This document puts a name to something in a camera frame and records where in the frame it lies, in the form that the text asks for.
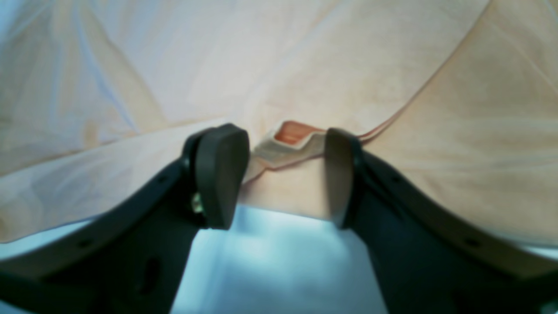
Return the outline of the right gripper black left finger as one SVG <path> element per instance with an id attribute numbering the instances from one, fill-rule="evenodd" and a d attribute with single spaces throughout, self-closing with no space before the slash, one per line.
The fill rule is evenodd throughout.
<path id="1" fill-rule="evenodd" d="M 250 159 L 231 124 L 188 137 L 179 158 L 80 230 L 1 262 L 1 300 L 38 314 L 167 314 L 194 238 L 231 227 Z"/>

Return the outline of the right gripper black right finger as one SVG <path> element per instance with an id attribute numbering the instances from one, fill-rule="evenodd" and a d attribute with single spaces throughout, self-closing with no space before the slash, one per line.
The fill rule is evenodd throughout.
<path id="1" fill-rule="evenodd" d="M 557 262 L 450 213 L 360 139 L 325 135 L 327 204 L 367 247 L 390 314 L 555 314 Z"/>

